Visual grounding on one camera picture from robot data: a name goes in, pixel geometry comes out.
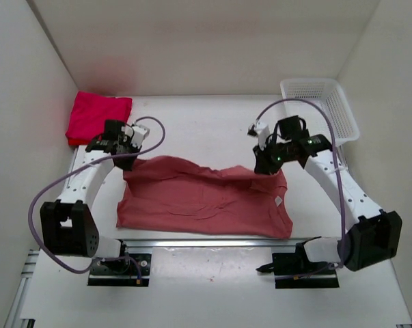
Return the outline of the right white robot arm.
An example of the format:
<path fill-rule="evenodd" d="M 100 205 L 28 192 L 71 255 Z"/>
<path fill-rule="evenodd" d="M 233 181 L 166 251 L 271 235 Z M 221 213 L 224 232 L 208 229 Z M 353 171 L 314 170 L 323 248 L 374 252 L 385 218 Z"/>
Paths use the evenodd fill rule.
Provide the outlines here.
<path fill-rule="evenodd" d="M 305 120 L 297 115 L 278 121 L 274 131 L 256 121 L 247 133 L 258 140 L 253 148 L 255 173 L 273 175 L 284 163 L 298 162 L 340 213 L 341 237 L 303 242 L 303 250 L 294 255 L 298 271 L 309 273 L 321 262 L 358 271 L 396 256 L 402 219 L 371 200 L 340 165 L 335 148 L 324 135 L 311 135 Z"/>

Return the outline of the red t shirt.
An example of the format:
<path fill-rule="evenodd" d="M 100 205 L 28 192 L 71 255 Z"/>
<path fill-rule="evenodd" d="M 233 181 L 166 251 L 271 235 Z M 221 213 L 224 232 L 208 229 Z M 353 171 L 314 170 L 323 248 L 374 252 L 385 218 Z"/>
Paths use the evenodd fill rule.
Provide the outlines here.
<path fill-rule="evenodd" d="M 68 138 L 68 145 L 74 146 L 74 147 L 87 145 L 89 142 L 90 142 L 89 139 Z"/>

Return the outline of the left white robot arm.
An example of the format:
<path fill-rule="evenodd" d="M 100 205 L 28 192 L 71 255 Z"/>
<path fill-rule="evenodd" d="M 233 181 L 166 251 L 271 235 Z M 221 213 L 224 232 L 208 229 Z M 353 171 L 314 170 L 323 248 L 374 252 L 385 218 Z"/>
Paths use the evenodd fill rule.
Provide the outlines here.
<path fill-rule="evenodd" d="M 118 167 L 130 171 L 150 130 L 107 120 L 104 131 L 85 148 L 82 166 L 73 174 L 65 191 L 40 209 L 44 246 L 56 256 L 80 256 L 107 260 L 114 273 L 130 266 L 130 256 L 122 241 L 99 234 L 91 213 L 94 200 L 105 178 Z"/>

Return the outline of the light pink t shirt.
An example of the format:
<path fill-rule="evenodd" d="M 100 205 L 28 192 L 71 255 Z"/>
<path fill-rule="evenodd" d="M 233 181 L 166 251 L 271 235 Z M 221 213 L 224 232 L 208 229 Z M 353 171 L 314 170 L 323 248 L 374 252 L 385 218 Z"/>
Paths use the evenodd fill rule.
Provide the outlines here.
<path fill-rule="evenodd" d="M 283 172 L 255 174 L 237 165 L 215 170 L 186 159 L 138 159 L 124 172 L 119 228 L 287 239 L 293 222 Z"/>

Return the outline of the magenta t shirt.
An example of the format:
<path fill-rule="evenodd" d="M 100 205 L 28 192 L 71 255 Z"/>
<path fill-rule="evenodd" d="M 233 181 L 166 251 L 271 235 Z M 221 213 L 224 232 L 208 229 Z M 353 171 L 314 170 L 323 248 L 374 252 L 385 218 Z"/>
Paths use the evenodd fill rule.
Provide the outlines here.
<path fill-rule="evenodd" d="M 104 131 L 106 120 L 127 122 L 133 108 L 133 99 L 107 97 L 79 91 L 75 97 L 66 139 L 89 139 Z"/>

